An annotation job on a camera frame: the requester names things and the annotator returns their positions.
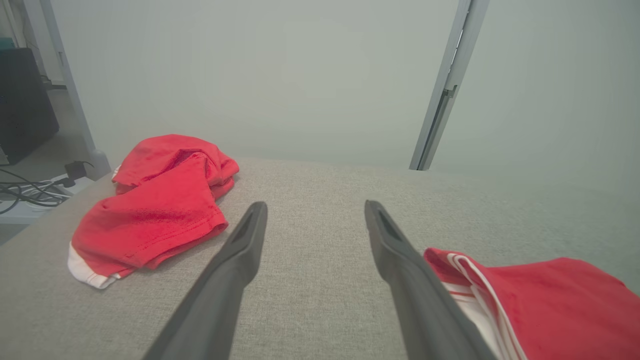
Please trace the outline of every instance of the black cable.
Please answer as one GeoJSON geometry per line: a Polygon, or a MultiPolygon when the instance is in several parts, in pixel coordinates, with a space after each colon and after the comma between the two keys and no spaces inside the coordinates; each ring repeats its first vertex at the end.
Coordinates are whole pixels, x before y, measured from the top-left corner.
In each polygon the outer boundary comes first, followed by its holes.
{"type": "Polygon", "coordinates": [[[2,192],[3,193],[7,193],[9,195],[13,195],[13,196],[15,196],[16,198],[18,198],[18,199],[20,199],[22,201],[30,202],[30,203],[38,205],[38,206],[44,206],[46,208],[55,208],[56,206],[60,205],[60,203],[57,203],[57,204],[44,204],[44,203],[41,203],[41,202],[37,202],[36,200],[33,200],[30,197],[22,195],[22,192],[14,193],[13,191],[11,191],[11,190],[9,190],[7,188],[3,188],[2,192]]]}
{"type": "MultiPolygon", "coordinates": [[[[2,188],[3,190],[8,190],[8,189],[11,188],[11,186],[9,186],[9,188],[5,188],[4,186],[0,186],[0,188],[2,188]]],[[[18,188],[18,194],[22,195],[22,189],[20,188],[20,186],[17,186],[17,188],[18,188]]],[[[9,210],[15,208],[15,206],[18,204],[19,201],[20,201],[20,199],[18,199],[18,197],[15,197],[15,200],[14,200],[13,204],[11,204],[11,206],[9,206],[8,208],[0,211],[0,215],[8,213],[9,210]]]]}
{"type": "Polygon", "coordinates": [[[31,181],[29,181],[29,180],[27,180],[27,179],[23,178],[23,177],[22,177],[22,176],[20,176],[20,175],[14,174],[13,172],[7,171],[7,170],[5,170],[5,169],[3,169],[3,168],[0,168],[0,171],[2,171],[2,172],[6,172],[6,173],[7,173],[7,174],[9,174],[9,175],[15,176],[15,177],[17,177],[17,178],[18,178],[18,179],[20,179],[20,180],[25,180],[25,182],[27,182],[27,184],[29,184],[29,185],[33,186],[33,187],[34,187],[34,188],[36,188],[39,192],[41,192],[41,193],[45,193],[44,191],[42,191],[42,189],[40,189],[39,187],[37,187],[37,186],[36,186],[36,183],[33,183],[33,182],[31,182],[31,181]]]}
{"type": "MultiPolygon", "coordinates": [[[[55,183],[51,183],[49,185],[47,185],[43,191],[47,191],[48,189],[52,189],[52,190],[56,190],[58,193],[60,193],[60,195],[66,195],[64,193],[62,193],[62,191],[60,189],[58,189],[57,187],[55,187],[56,184],[55,183]]],[[[42,200],[42,195],[44,195],[43,193],[39,193],[38,196],[36,196],[36,200],[40,201],[42,200]]],[[[51,196],[51,194],[47,194],[50,198],[55,199],[53,196],[51,196]]]]}
{"type": "MultiPolygon", "coordinates": [[[[36,182],[34,184],[36,185],[48,185],[50,184],[50,181],[44,182],[44,181],[39,181],[36,182]]],[[[1,185],[31,185],[31,183],[28,183],[26,181],[0,181],[1,185]]]]}

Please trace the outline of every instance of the black computer tower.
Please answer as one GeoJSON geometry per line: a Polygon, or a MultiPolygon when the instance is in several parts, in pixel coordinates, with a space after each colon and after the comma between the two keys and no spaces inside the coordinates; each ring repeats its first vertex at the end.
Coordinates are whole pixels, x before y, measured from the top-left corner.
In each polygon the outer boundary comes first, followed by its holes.
{"type": "Polygon", "coordinates": [[[0,50],[0,165],[17,163],[58,129],[31,49],[0,50]]]}

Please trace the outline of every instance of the gray upholstered table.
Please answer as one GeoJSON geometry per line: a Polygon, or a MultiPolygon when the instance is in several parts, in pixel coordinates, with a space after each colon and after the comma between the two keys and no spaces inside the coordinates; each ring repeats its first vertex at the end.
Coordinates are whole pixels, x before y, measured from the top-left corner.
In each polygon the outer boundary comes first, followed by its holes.
{"type": "Polygon", "coordinates": [[[84,213],[113,195],[104,178],[0,247],[1,359],[139,359],[254,201],[269,206],[262,263],[244,292],[233,359],[406,359],[376,272],[365,199],[382,202],[419,250],[486,265],[581,258],[640,292],[640,210],[606,194],[432,172],[239,159],[219,201],[227,232],[96,290],[68,272],[84,213]]]}

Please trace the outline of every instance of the folded clothing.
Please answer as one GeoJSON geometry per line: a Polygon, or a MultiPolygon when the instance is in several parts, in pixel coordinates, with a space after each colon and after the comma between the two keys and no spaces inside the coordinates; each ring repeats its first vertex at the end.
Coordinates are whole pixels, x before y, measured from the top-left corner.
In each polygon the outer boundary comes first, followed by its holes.
{"type": "Polygon", "coordinates": [[[424,259],[498,359],[640,359],[640,298],[589,263],[490,268],[434,248],[424,259]]]}
{"type": "Polygon", "coordinates": [[[167,135],[142,141],[113,178],[117,195],[94,205],[76,229],[69,270],[103,289],[220,234],[228,223],[215,200],[233,187],[238,170],[234,160],[201,139],[167,135]]]}

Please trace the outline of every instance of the stitching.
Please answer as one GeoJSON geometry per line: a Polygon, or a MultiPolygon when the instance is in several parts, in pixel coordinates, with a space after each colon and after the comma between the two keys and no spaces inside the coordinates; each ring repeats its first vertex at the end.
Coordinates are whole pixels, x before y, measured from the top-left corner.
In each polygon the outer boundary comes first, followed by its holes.
{"type": "Polygon", "coordinates": [[[193,223],[188,224],[187,225],[188,226],[187,229],[179,229],[179,230],[172,231],[172,232],[170,232],[168,234],[159,235],[153,240],[150,240],[150,241],[147,241],[145,243],[142,243],[142,244],[138,245],[134,252],[130,252],[126,256],[128,258],[131,258],[131,257],[133,257],[133,255],[135,255],[135,254],[137,254],[137,253],[139,253],[141,251],[146,250],[150,246],[153,246],[153,245],[159,243],[160,241],[167,240],[168,238],[173,238],[175,236],[182,235],[182,234],[184,234],[186,232],[189,232],[189,231],[191,231],[193,229],[196,229],[197,227],[200,227],[201,225],[203,225],[203,224],[209,222],[210,220],[212,220],[216,215],[220,215],[220,214],[221,214],[221,212],[218,211],[218,212],[216,212],[215,214],[213,214],[209,218],[205,218],[205,219],[203,219],[203,220],[201,220],[199,222],[193,222],[193,223]]]}

